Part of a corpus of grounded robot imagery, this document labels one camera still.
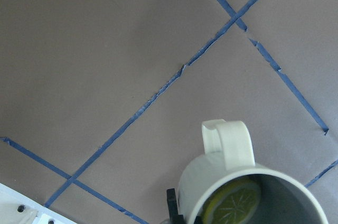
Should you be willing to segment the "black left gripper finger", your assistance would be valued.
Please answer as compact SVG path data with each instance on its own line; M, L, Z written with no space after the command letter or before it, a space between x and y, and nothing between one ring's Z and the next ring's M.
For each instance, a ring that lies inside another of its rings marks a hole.
M169 222L171 224L185 224L183 215L179 214L175 189L166 190Z

